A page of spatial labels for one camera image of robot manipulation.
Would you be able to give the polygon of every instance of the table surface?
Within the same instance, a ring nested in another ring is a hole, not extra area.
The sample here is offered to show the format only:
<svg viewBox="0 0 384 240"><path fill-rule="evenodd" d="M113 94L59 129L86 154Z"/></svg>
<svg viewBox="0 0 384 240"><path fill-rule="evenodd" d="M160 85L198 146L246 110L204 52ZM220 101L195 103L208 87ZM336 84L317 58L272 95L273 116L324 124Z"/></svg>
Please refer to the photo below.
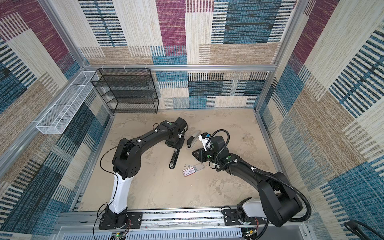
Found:
<svg viewBox="0 0 384 240"><path fill-rule="evenodd" d="M122 138L135 138L150 131L154 123L164 120L186 120L189 129L185 141L196 131L213 133L226 129L230 133L228 149L245 161L265 171L275 173L271 157L252 109L213 109L197 111L159 111L157 114L116 114L112 128L100 157L118 145ZM226 172L205 168L187 177L182 170L198 164L192 151L202 148L197 141L191 150L185 144L180 151L176 167L168 167L173 148L164 141L156 144L141 156L141 168L132 180L127 199L129 209L157 209L176 207L209 207L236 205L247 197L258 198L258 192L242 179ZM102 165L112 171L114 150L106 154ZM79 211L97 210L108 203L113 188L113 175L104 172L99 161L95 166Z"/></svg>

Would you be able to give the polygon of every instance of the black mesh rack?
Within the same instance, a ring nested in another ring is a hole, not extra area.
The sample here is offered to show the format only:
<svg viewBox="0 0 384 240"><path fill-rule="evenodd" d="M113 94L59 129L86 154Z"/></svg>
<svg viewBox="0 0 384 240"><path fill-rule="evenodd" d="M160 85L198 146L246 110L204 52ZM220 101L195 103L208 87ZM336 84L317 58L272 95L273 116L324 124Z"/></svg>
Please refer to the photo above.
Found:
<svg viewBox="0 0 384 240"><path fill-rule="evenodd" d="M99 68L91 81L113 113L157 113L159 98L147 68Z"/></svg>

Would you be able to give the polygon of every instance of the white wire basket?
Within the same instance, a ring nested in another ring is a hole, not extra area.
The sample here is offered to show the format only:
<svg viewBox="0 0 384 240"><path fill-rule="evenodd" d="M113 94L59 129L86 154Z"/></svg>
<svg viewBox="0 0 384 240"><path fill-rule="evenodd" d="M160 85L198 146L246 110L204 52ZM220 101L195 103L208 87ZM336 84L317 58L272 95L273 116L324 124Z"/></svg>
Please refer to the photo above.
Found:
<svg viewBox="0 0 384 240"><path fill-rule="evenodd" d="M98 80L94 71L83 71L46 112L36 128L43 134L62 134Z"/></svg>

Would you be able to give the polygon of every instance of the wire mesh basket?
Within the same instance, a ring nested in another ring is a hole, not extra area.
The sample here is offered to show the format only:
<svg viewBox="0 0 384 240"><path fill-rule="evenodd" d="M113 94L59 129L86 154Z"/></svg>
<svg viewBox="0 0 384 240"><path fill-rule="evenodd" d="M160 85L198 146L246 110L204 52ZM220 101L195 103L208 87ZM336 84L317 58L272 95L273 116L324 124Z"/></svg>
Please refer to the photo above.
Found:
<svg viewBox="0 0 384 240"><path fill-rule="evenodd" d="M104 68L91 83L113 113L157 113L157 96L151 70Z"/></svg>
<svg viewBox="0 0 384 240"><path fill-rule="evenodd" d="M98 76L94 71L83 71L64 91L63 95L46 112L36 128L43 134L62 134L73 116L92 90L91 78Z"/></svg>

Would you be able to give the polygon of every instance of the black mounting plate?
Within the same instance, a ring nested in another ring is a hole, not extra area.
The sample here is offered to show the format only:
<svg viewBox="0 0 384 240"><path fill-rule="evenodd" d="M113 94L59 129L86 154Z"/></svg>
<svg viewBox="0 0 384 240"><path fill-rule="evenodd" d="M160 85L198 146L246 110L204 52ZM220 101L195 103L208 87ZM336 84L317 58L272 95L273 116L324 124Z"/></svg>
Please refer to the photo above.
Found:
<svg viewBox="0 0 384 240"><path fill-rule="evenodd" d="M223 209L224 212L224 223L226 226L233 226L233 225L241 225L239 222L239 217L237 217L236 209ZM264 225L266 223L266 219L262 219L261 217L256 217L259 221L259 225ZM252 221L250 225L257 225L256 219L252 218Z"/></svg>
<svg viewBox="0 0 384 240"><path fill-rule="evenodd" d="M143 212L127 212L127 218L131 220L131 229L137 229L140 228L141 222L142 222L142 215ZM105 214L101 217L101 221L99 224L99 230L110 230L110 229L116 229L113 227L113 224L111 221L109 221L109 218L105 218Z"/></svg>

